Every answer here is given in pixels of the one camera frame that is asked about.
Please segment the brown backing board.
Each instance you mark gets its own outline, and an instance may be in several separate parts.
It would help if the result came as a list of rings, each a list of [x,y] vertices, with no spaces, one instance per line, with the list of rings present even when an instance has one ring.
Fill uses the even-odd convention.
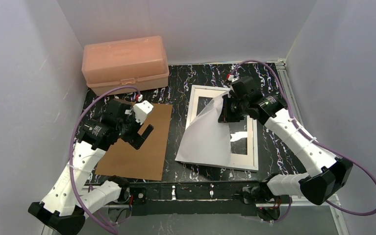
[[[118,140],[99,161],[95,174],[162,180],[172,109],[171,104],[153,104],[153,112],[139,133],[143,133],[149,124],[154,129],[140,149],[136,150],[128,143]]]

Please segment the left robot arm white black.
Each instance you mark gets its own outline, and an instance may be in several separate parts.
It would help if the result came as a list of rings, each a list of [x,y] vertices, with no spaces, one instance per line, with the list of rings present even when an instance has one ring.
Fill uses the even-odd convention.
[[[33,202],[28,212],[61,235],[76,235],[88,217],[106,204],[124,199],[129,187],[127,179],[109,177],[101,186],[80,195],[93,168],[104,157],[110,146],[123,140],[139,149],[154,127],[148,125],[143,134],[139,130],[153,112],[153,104],[141,101],[135,104],[114,99],[106,110],[87,120],[72,138],[70,159],[49,193]]]

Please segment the white picture frame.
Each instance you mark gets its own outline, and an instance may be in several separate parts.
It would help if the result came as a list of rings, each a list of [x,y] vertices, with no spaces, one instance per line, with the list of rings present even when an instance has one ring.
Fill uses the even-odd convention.
[[[177,162],[258,171],[257,122],[219,123],[228,88],[193,85]]]

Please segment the clear acrylic glass sheet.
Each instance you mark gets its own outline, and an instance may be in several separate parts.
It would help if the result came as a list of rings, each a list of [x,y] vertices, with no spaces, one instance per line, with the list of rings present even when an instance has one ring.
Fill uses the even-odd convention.
[[[211,97],[198,97],[198,105],[196,115],[198,116],[201,111],[212,100]],[[247,152],[247,137],[248,137],[248,124],[244,119],[240,122],[229,123],[230,130],[230,146],[231,153],[246,155]]]

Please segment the landscape sunset photo print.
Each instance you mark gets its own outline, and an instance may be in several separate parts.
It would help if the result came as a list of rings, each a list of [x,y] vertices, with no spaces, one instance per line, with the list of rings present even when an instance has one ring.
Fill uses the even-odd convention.
[[[186,128],[176,154],[177,162],[209,166],[230,163],[229,124],[218,122],[225,94],[213,98]]]

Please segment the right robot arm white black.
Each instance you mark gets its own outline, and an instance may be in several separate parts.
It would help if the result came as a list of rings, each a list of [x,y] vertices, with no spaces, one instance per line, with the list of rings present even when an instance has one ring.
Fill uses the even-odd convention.
[[[283,141],[306,170],[294,175],[273,174],[261,181],[252,195],[266,200],[283,195],[304,196],[321,205],[345,185],[353,164],[322,150],[315,144],[315,137],[301,125],[294,125],[282,95],[263,95],[256,81],[246,76],[234,81],[222,99],[219,123],[239,122],[246,117],[257,120]]]

